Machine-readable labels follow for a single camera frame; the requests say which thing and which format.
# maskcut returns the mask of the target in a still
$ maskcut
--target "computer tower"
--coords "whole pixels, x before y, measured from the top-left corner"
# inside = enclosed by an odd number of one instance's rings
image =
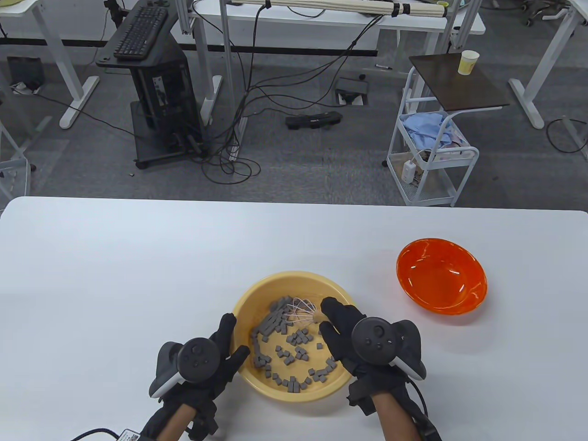
[[[154,129],[162,148],[177,151],[203,143],[203,123],[196,105],[188,60],[169,37],[156,66],[132,69],[146,123]]]

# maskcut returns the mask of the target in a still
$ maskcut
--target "wire whisk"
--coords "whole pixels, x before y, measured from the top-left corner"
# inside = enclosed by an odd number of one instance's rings
[[[326,320],[323,313],[318,310],[314,303],[299,297],[294,298],[292,303],[288,303],[286,316],[288,321],[301,327]]]

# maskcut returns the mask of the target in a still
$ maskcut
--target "blue cloth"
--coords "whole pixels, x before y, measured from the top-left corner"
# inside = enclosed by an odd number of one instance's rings
[[[444,119],[445,116],[441,113],[413,113],[403,118],[404,127],[415,142],[417,150],[433,149]],[[455,137],[453,122],[450,121],[445,127],[445,133],[441,137],[439,148],[457,141]]]

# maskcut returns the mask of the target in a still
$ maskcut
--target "black computer stand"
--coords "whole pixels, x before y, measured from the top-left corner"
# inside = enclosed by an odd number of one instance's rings
[[[131,20],[142,5],[156,4],[168,9],[168,18],[159,31],[149,55],[140,61],[119,60],[113,52]],[[203,142],[203,123],[196,106],[186,55],[169,33],[178,19],[175,2],[139,0],[128,17],[125,10],[105,1],[117,30],[96,57],[103,67],[123,68],[131,76],[139,101],[131,103],[131,117],[137,159],[145,169],[150,164],[178,158],[208,155]]]

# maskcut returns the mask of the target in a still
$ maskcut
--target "black glove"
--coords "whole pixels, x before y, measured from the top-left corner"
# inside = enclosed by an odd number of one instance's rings
[[[230,355],[230,340],[236,323],[237,319],[233,314],[223,315],[219,329],[211,336],[211,340],[216,343],[220,352],[220,364],[216,372],[203,382],[184,382],[166,392],[160,398],[160,401],[163,401],[163,407],[149,419],[141,435],[156,439],[182,404],[196,409],[192,428],[186,429],[192,441],[202,441],[207,435],[216,432],[218,426],[214,420],[216,406],[213,400],[225,390],[226,384],[233,380],[233,376],[250,352],[247,346],[240,346]],[[175,350],[179,351],[182,346],[178,344]]]
[[[319,328],[331,355],[335,360],[340,360],[351,375],[357,377],[357,381],[349,385],[349,405],[359,406],[365,415],[370,415],[376,411],[372,395],[389,392],[413,418],[421,435],[427,440],[440,441],[439,434],[429,418],[408,395],[406,384],[410,382],[414,385],[408,375],[397,366],[376,366],[367,363],[353,348],[351,333],[358,321],[366,315],[359,312],[355,306],[343,305],[333,297],[323,299],[320,309],[330,320],[330,323],[322,322]]]

